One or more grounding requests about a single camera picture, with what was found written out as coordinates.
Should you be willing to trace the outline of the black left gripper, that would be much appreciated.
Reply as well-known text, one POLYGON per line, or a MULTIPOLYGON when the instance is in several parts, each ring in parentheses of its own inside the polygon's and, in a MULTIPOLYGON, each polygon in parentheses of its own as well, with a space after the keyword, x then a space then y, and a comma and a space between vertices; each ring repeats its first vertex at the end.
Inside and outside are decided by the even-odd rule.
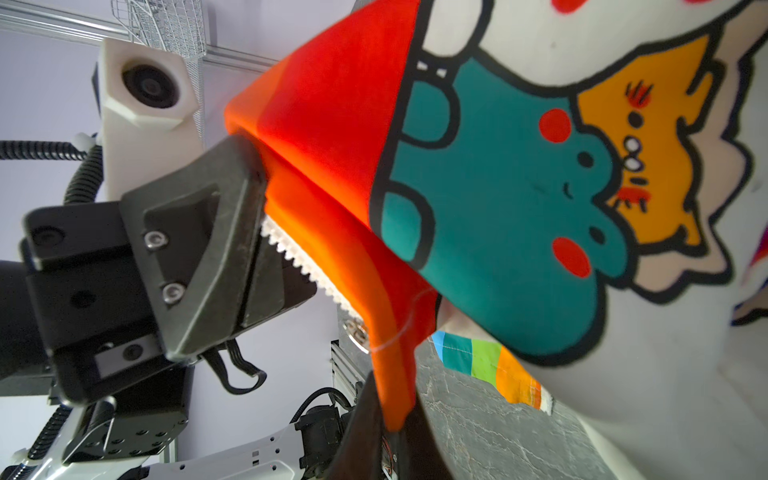
POLYGON ((26 215, 22 258, 1 265, 1 374, 45 373, 82 409, 66 461, 155 455, 185 428, 189 373, 168 360, 234 333, 266 186, 255 145, 231 135, 124 194, 123 222, 114 202, 26 215))

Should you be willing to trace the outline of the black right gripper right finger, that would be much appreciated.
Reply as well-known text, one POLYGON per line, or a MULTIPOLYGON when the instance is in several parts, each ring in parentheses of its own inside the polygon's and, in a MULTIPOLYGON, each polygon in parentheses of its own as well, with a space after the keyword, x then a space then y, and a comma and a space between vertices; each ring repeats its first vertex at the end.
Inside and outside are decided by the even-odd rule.
POLYGON ((405 480, 450 480, 453 478, 442 457, 420 401, 406 417, 397 438, 398 478, 405 480))

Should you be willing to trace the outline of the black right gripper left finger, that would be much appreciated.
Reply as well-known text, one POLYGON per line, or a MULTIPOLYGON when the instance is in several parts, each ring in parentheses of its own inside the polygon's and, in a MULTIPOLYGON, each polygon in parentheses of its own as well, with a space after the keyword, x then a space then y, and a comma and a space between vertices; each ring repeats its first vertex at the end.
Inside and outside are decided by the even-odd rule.
POLYGON ((370 372, 326 478, 378 479, 382 470, 382 436, 381 405, 374 374, 370 372))

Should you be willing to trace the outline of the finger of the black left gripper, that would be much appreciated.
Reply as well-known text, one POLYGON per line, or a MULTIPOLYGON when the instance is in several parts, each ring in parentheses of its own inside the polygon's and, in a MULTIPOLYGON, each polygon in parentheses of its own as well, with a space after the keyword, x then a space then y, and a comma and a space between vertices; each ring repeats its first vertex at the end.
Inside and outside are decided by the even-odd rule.
POLYGON ((317 293, 307 275, 279 252, 266 238, 258 243, 247 290, 241 329, 250 329, 301 306, 317 293))

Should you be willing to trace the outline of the colourful rainbow kids jacket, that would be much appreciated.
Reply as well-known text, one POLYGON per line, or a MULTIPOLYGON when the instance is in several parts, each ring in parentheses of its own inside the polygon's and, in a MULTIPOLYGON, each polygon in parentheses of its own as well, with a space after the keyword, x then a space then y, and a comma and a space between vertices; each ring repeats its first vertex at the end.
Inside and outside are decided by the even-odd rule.
POLYGON ((621 479, 767 475, 767 5, 375 1, 235 97, 262 233, 368 343, 476 334, 621 479))

